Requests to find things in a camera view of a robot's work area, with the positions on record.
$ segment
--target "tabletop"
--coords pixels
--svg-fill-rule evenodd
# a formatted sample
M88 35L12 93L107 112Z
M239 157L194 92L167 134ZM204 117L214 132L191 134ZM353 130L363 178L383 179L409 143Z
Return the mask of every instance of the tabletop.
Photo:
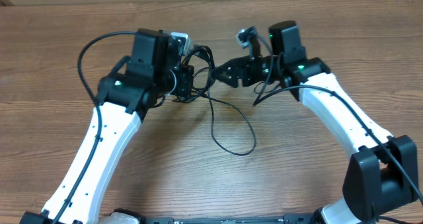
M423 0L0 7L0 222L18 223L24 211L39 212L59 186L93 108L78 78L77 56L93 38L119 30L188 33L212 49L218 66L248 54L235 40L241 28L254 25L266 35L270 25L296 20L308 56L320 57L379 125L409 135L423 170L422 18ZM87 52L83 71L92 88L130 54L132 40L108 38ZM200 60L192 65L205 66ZM128 144L101 215L120 207L150 217L275 216L311 213L339 199L348 159L332 134L290 93L253 107L252 89L220 82L211 88L213 97L249 118L258 139L252 154L236 157L214 143L206 99L168 99L149 111ZM217 139L233 151L250 149L242 117L222 104L214 108ZM423 219L418 202L387 215Z

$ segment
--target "robotic arm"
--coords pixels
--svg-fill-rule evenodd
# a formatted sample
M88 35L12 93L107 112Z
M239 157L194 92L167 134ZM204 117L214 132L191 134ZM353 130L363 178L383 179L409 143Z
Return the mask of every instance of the robotic arm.
M301 45L295 22L287 21L269 28L273 55L262 57L255 28L240 31L239 43L250 49L250 55L235 58L212 71L212 77L238 87L251 86L259 81L280 81L304 106L310 108L334 134L350 160L343 185L344 197L333 204L318 209L314 214L286 214L283 217L247 219L185 219L170 217L150 219L126 210L115 210L100 223L174 224L223 223L347 223L371 221L377 216L417 200L418 194L410 182L387 157L380 144L366 132L351 111L333 94L311 89L322 87L341 96L362 119L382 145L400 162L412 182L418 186L417 150L412 140L404 135L393 137L371 120L342 90L336 77L319 58L307 59ZM165 93L188 97L192 88L194 68L181 65L181 58L188 53L190 39L181 33L167 34L140 29L135 36L131 57L125 74L114 68L98 86L97 99L103 119L103 131L95 155L75 195L60 217L60 223L98 223L103 195L118 160L138 130L149 108ZM41 214L25 213L20 223L50 223L59 213L63 201L75 183L93 146L96 126L96 109L93 112L87 135L74 162L60 187L46 203ZM388 164L380 169L379 161Z

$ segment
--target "wooden table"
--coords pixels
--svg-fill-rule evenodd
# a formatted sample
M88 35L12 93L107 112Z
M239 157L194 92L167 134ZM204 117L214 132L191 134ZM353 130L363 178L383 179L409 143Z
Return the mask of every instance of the wooden table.
M423 170L423 0L259 0L0 8L0 222L40 211L67 172L93 105L77 56L118 30L186 32L208 45L216 65L247 54L240 28L296 20L309 57L320 57L364 111L418 144ZM131 36L93 46L83 61L92 88L123 56ZM196 69L204 66L193 61ZM196 84L205 81L199 78ZM236 157L210 136L208 102L166 101L149 111L114 173L102 215L122 207L147 216L222 217L309 213L342 195L348 160L320 120L289 93L252 107L252 87L216 83L214 97L238 106L258 138ZM218 140L246 151L240 115L216 104ZM421 221L418 202L388 213Z

